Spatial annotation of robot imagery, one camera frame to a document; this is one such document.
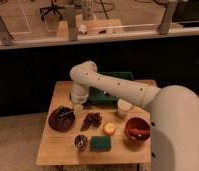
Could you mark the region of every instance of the bowl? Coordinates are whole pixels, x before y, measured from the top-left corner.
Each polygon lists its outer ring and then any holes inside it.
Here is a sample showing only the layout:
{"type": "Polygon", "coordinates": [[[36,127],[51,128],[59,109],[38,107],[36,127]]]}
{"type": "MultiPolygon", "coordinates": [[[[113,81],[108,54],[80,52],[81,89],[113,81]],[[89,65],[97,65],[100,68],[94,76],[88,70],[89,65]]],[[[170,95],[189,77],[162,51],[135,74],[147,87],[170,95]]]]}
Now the bowl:
{"type": "Polygon", "coordinates": [[[72,128],[75,121],[75,115],[72,109],[64,106],[59,106],[49,116],[49,126],[61,132],[66,132],[72,128]]]}
{"type": "Polygon", "coordinates": [[[134,117],[127,121],[125,134],[134,142],[143,142],[150,137],[150,126],[144,119],[134,117]]]}

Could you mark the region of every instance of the chair leg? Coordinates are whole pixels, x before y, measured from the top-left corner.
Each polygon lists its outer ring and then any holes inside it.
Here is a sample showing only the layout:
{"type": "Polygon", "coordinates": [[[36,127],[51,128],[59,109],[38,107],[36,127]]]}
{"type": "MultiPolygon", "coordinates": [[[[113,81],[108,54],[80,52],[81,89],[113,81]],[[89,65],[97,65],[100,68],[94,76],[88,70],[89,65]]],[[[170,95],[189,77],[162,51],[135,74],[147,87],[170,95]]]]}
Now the chair leg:
{"type": "Polygon", "coordinates": [[[41,14],[42,21],[44,21],[44,16],[47,15],[51,11],[53,12],[53,14],[58,14],[59,19],[62,20],[63,16],[62,16],[61,12],[59,11],[59,9],[65,9],[65,7],[58,6],[57,4],[53,3],[53,0],[51,0],[51,6],[40,8],[40,14],[41,14]]]}

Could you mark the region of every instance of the green box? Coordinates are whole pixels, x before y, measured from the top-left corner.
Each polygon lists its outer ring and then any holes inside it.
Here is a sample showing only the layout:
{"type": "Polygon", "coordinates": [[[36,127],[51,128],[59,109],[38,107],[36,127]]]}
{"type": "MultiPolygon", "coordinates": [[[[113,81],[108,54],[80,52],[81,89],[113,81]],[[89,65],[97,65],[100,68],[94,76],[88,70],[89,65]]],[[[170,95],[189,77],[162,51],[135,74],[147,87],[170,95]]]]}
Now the green box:
{"type": "MultiPolygon", "coordinates": [[[[100,72],[100,74],[125,80],[134,80],[133,74],[131,72],[100,72]]],[[[107,94],[104,91],[91,87],[89,91],[89,101],[91,104],[115,105],[118,101],[118,98],[107,94]]]]}

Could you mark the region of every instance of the wooden table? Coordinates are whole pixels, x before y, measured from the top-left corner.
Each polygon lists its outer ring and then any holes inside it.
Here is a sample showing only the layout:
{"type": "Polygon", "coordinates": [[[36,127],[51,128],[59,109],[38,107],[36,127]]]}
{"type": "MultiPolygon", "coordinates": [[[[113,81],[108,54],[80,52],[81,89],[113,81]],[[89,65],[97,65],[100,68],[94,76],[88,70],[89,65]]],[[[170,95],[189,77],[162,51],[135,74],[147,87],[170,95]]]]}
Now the wooden table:
{"type": "MultiPolygon", "coordinates": [[[[144,82],[155,85],[152,80],[144,82]]],[[[58,81],[56,83],[49,114],[60,105],[72,107],[69,100],[71,86],[71,81],[58,81]]],[[[48,125],[47,118],[37,156],[37,165],[149,163],[150,139],[142,145],[135,145],[128,141],[124,134],[125,123],[129,118],[140,117],[149,122],[149,113],[134,106],[127,117],[121,119],[116,116],[116,112],[115,107],[105,109],[102,106],[91,106],[91,108],[76,114],[73,128],[65,133],[52,130],[48,125]],[[98,129],[90,128],[80,132],[82,121],[88,112],[100,112],[103,117],[102,124],[98,129]],[[78,134],[84,134],[90,139],[94,135],[103,135],[102,125],[107,121],[112,121],[117,126],[117,130],[111,138],[112,149],[109,152],[92,152],[87,148],[84,152],[79,152],[74,146],[75,137],[78,134]]]]}
{"type": "MultiPolygon", "coordinates": [[[[107,20],[76,20],[76,25],[79,27],[81,24],[86,25],[88,32],[86,35],[99,35],[100,31],[105,30],[106,27],[114,27],[115,33],[123,33],[124,29],[121,27],[120,19],[107,19],[107,20]]],[[[60,21],[57,29],[57,36],[68,36],[68,26],[66,21],[60,21]]]]}

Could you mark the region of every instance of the lab floor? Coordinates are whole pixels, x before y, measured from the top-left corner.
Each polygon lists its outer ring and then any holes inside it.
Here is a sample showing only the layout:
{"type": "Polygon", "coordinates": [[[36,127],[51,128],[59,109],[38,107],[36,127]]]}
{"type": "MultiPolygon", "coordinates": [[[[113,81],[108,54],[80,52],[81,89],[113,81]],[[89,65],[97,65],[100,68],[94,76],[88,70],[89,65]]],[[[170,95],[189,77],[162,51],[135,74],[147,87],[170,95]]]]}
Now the lab floor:
{"type": "MultiPolygon", "coordinates": [[[[47,113],[0,117],[0,171],[58,171],[36,166],[47,113]]],[[[64,171],[136,171],[136,165],[65,166],[64,171]]]]}
{"type": "MultiPolygon", "coordinates": [[[[96,19],[105,19],[102,5],[94,0],[94,15],[96,19]]],[[[108,12],[110,19],[120,19],[126,31],[156,29],[162,20],[165,7],[153,0],[103,0],[105,8],[114,9],[108,12]]],[[[58,5],[67,4],[67,0],[57,0],[58,5]]],[[[16,40],[55,37],[59,18],[49,13],[41,20],[40,8],[50,5],[50,0],[4,0],[0,4],[0,14],[9,32],[16,40]]],[[[65,10],[60,10],[65,20],[65,10]]]]}

